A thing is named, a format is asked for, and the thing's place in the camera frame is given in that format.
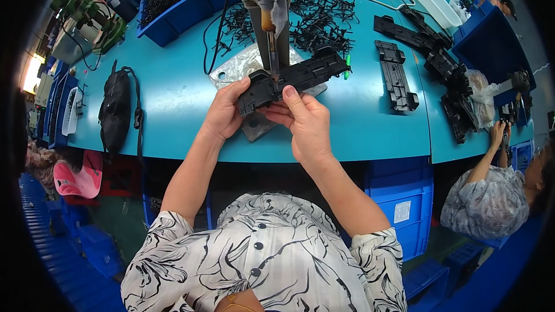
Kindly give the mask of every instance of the label on crate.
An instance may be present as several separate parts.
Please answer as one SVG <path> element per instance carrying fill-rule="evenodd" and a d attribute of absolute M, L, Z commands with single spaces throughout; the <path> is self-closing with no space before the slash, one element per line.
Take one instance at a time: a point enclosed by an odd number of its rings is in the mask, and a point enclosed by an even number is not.
<path fill-rule="evenodd" d="M 393 224 L 408 220 L 411 214 L 411 201 L 405 201 L 395 205 L 395 215 L 393 216 Z"/>

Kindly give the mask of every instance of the blue workbench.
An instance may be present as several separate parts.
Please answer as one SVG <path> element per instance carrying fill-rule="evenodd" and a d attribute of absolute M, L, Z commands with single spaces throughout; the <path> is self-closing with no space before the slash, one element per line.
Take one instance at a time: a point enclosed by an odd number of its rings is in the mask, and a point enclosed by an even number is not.
<path fill-rule="evenodd" d="M 401 0 L 390 0 L 392 6 L 399 6 Z M 414 9 L 426 12 L 426 9 L 416 2 Z M 395 19 L 396 24 L 400 24 L 411 30 L 417 30 L 416 26 L 411 23 L 402 13 L 394 12 L 394 14 L 389 14 Z M 435 31 L 442 32 L 440 26 L 434 21 L 429 15 L 424 15 L 425 21 L 429 24 Z M 451 28 L 450 33 L 453 34 L 456 29 Z M 484 130 L 480 130 L 478 133 L 468 132 L 466 135 L 466 142 L 464 144 L 457 144 L 453 139 L 453 131 L 445 111 L 441 105 L 441 96 L 445 94 L 446 87 L 440 85 L 430 76 L 428 71 L 424 68 L 424 63 L 426 61 L 426 56 L 413 50 L 413 53 L 405 55 L 413 55 L 414 59 L 417 61 L 416 66 L 418 68 L 418 73 L 420 75 L 420 80 L 422 81 L 422 88 L 424 89 L 424 96 L 426 99 L 426 107 L 428 114 L 428 122 L 430 126 L 430 141 L 431 141 L 431 156 L 432 163 L 441 163 L 445 161 L 452 161 L 455 159 L 461 159 L 466 157 L 471 157 L 475 155 L 480 155 L 486 153 L 489 148 L 489 134 Z M 510 139 L 511 145 L 522 143 L 524 141 L 531 140 L 534 136 L 533 122 L 531 121 L 528 126 L 513 128 L 512 136 Z"/>
<path fill-rule="evenodd" d="M 387 3 L 390 0 L 379 0 Z M 328 90 L 318 96 L 331 113 L 330 137 L 334 155 L 340 161 L 372 160 L 432 154 L 434 162 L 478 155 L 485 152 L 488 135 L 469 134 L 467 142 L 457 145 L 441 108 L 440 96 L 445 90 L 435 84 L 423 68 L 424 58 L 401 42 L 391 40 L 374 31 L 373 16 L 389 15 L 399 24 L 409 22 L 399 18 L 392 10 L 368 0 L 356 0 L 356 14 L 360 24 L 352 25 L 352 38 L 356 40 L 351 51 L 353 73 L 348 80 L 332 78 Z M 125 41 L 101 57 L 94 72 L 83 73 L 85 66 L 79 61 L 76 77 L 79 84 L 86 83 L 84 114 L 77 131 L 68 137 L 68 145 L 102 150 L 98 110 L 114 59 L 118 69 L 130 66 L 141 86 L 144 109 L 143 155 L 147 157 L 183 159 L 204 120 L 216 89 L 203 73 L 203 32 L 213 18 L 200 22 L 184 32 L 176 41 L 159 47 L 147 37 L 136 38 L 137 22 L 129 25 Z M 439 29 L 434 22 L 426 21 Z M 217 24 L 206 33 L 208 45 L 217 34 Z M 413 112 L 394 113 L 389 108 L 378 51 L 374 40 L 395 42 L 407 57 L 404 68 L 411 92 L 418 95 L 420 106 Z M 241 51 L 234 44 L 224 57 L 219 53 L 215 66 Z M 309 54 L 302 52 L 304 58 Z M 95 56 L 87 57 L 94 64 Z M 135 94 L 132 92 L 132 103 Z M 513 134 L 513 142 L 529 140 L 533 130 Z M 129 129 L 123 154 L 136 154 L 137 131 Z M 294 162 L 291 153 L 291 134 L 278 126 L 253 143 L 241 131 L 230 138 L 221 150 L 220 161 L 230 162 Z"/>

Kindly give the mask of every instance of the black hair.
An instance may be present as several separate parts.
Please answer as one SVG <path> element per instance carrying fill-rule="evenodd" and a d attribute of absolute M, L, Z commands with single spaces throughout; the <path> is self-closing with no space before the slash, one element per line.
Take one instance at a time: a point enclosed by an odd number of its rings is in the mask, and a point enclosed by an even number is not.
<path fill-rule="evenodd" d="M 530 206 L 531 216 L 543 213 L 550 201 L 551 191 L 555 189 L 555 139 L 550 139 L 544 147 L 546 154 L 542 167 L 543 189 L 536 195 Z"/>

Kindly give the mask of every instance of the fingernail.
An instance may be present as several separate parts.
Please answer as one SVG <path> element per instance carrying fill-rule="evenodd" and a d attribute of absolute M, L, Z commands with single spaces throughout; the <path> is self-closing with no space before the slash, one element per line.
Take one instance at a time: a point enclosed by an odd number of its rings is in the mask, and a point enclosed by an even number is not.
<path fill-rule="evenodd" d="M 295 90 L 295 87 L 293 87 L 293 86 L 289 86 L 285 90 L 285 95 L 287 95 L 288 97 L 291 97 L 291 96 L 295 95 L 295 93 L 297 93 L 297 91 Z"/>

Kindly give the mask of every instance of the hand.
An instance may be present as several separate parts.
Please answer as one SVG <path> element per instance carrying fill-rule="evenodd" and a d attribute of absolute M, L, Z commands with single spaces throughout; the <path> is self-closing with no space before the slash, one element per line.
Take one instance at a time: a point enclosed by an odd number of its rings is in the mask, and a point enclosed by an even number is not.
<path fill-rule="evenodd" d="M 230 138 L 243 122 L 235 103 L 237 103 L 239 96 L 246 91 L 249 85 L 250 78 L 246 76 L 242 80 L 233 82 L 220 89 L 208 109 L 201 129 L 205 129 L 222 143 Z"/>
<path fill-rule="evenodd" d="M 491 128 L 491 148 L 497 150 L 503 142 L 503 131 L 505 129 L 505 122 L 497 121 Z"/>
<path fill-rule="evenodd" d="M 291 131 L 293 156 L 307 172 L 334 159 L 330 145 L 330 112 L 314 97 L 299 96 L 295 87 L 286 86 L 283 103 L 274 103 L 260 112 Z"/>

